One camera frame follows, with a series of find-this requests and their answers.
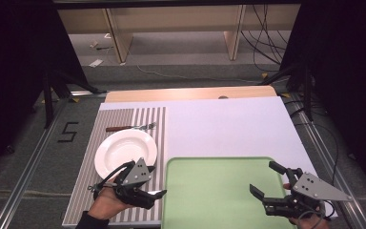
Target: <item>white tabletop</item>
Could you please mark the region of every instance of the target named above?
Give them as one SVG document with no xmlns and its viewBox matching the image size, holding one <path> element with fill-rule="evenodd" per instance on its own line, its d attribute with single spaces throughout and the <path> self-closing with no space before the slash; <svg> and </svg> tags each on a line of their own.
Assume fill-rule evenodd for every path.
<svg viewBox="0 0 366 229">
<path fill-rule="evenodd" d="M 286 108 L 277 96 L 103 103 L 100 110 L 167 108 L 166 154 L 269 156 L 287 168 L 316 174 Z"/>
</svg>

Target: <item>white plate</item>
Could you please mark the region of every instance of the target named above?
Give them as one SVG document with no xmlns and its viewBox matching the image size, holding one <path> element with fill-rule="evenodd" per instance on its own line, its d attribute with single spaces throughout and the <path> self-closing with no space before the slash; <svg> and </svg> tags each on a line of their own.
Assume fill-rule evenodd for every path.
<svg viewBox="0 0 366 229">
<path fill-rule="evenodd" d="M 143 131 L 119 131 L 100 144 L 94 157 L 94 167 L 97 174 L 105 178 L 120 165 L 132 160 L 136 162 L 140 157 L 148 166 L 154 165 L 157 147 L 153 138 Z"/>
</svg>

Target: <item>black cloth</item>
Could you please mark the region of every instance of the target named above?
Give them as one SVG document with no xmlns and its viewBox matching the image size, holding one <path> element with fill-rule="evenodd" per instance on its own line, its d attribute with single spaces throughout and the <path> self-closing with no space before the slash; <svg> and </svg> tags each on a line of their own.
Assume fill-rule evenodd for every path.
<svg viewBox="0 0 366 229">
<path fill-rule="evenodd" d="M 96 219 L 89 216 L 88 211 L 84 211 L 78 225 L 76 225 L 76 229 L 105 229 L 108 225 L 108 219 Z"/>
</svg>

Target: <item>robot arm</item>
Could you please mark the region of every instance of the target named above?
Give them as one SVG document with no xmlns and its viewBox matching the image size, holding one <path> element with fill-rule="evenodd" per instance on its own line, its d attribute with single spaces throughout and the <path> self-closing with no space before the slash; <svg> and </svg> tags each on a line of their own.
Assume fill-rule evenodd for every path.
<svg viewBox="0 0 366 229">
<path fill-rule="evenodd" d="M 107 182 L 115 173 L 123 169 L 115 178 L 113 183 Z M 150 194 L 142 191 L 139 188 L 151 180 L 151 172 L 155 169 L 153 166 L 145 164 L 143 158 L 140 158 L 136 163 L 134 161 L 124 163 L 111 174 L 109 174 L 102 182 L 88 189 L 93 192 L 93 198 L 97 198 L 100 190 L 103 187 L 111 187 L 114 190 L 115 196 L 126 204 L 145 209 L 151 209 L 157 199 L 162 198 L 166 194 L 166 190 Z"/>
<path fill-rule="evenodd" d="M 286 174 L 290 181 L 291 194 L 285 198 L 265 198 L 263 192 L 250 184 L 250 192 L 262 202 L 268 216 L 308 218 L 317 207 L 321 208 L 323 200 L 353 200 L 319 177 L 303 173 L 299 168 L 284 168 L 274 161 L 270 161 L 269 167 L 281 175 Z"/>
</svg>

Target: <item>gray floor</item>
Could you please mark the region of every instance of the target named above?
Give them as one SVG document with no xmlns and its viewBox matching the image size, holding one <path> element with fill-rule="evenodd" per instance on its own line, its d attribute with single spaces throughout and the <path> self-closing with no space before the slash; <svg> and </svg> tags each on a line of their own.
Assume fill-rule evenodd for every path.
<svg viewBox="0 0 366 229">
<path fill-rule="evenodd" d="M 252 34 L 258 36 L 257 31 L 253 31 Z M 290 32 L 283 31 L 281 34 L 288 39 Z M 89 47 L 93 40 L 99 43 L 97 47 L 110 47 L 112 42 L 104 38 L 104 35 L 70 36 L 89 82 L 94 87 L 104 90 L 255 85 L 262 80 L 263 73 L 271 72 L 259 70 L 254 62 L 265 70 L 278 69 L 278 65 L 273 65 L 273 62 L 264 56 L 257 53 L 254 55 L 243 38 L 239 43 L 237 59 L 230 61 L 222 32 L 139 33 L 134 36 L 126 63 L 120 66 L 115 61 L 113 49 L 97 51 Z M 285 48 L 285 42 L 276 31 L 271 31 L 270 35 L 277 46 Z M 265 36 L 261 37 L 261 40 L 267 41 Z M 260 44 L 257 47 L 274 57 L 269 47 Z M 88 67 L 96 59 L 102 59 L 103 63 L 96 68 Z M 284 77 L 281 82 L 274 83 L 273 86 L 278 92 L 286 91 L 285 80 Z M 70 88 L 73 91 L 83 90 L 73 85 L 70 85 Z M 291 96 L 283 98 L 283 102 L 298 100 L 300 97 L 299 94 Z M 35 113 L 29 116 L 29 120 L 13 142 L 15 153 L 0 158 L 0 211 L 44 132 L 42 100 L 43 98 L 39 98 L 36 101 Z M 67 210 L 97 109 L 103 101 L 103 96 L 87 96 L 80 97 L 78 102 L 58 102 L 57 110 L 60 102 L 65 104 L 64 109 L 52 129 L 45 153 L 38 161 L 9 228 L 61 228 L 62 217 Z M 297 109 L 298 103 L 286 106 L 291 114 Z M 314 106 L 315 124 L 319 125 L 315 128 L 329 154 L 335 157 L 338 152 L 337 173 L 344 176 L 366 218 L 366 176 L 357 162 L 348 157 L 347 146 L 344 145 L 331 118 L 325 114 L 318 98 L 314 98 Z M 295 116 L 294 124 L 305 123 L 302 117 L 303 114 Z M 77 134 L 72 143 L 60 143 L 58 140 L 70 137 L 62 135 L 67 122 L 78 123 L 70 125 L 68 129 L 76 131 Z M 306 127 L 299 125 L 296 129 L 318 175 L 327 181 L 331 180 L 331 173 L 324 166 Z M 332 228 L 348 228 L 347 221 L 350 221 L 352 228 L 359 228 L 350 218 L 347 208 L 337 207 L 336 210 L 339 217 L 331 222 Z"/>
</svg>

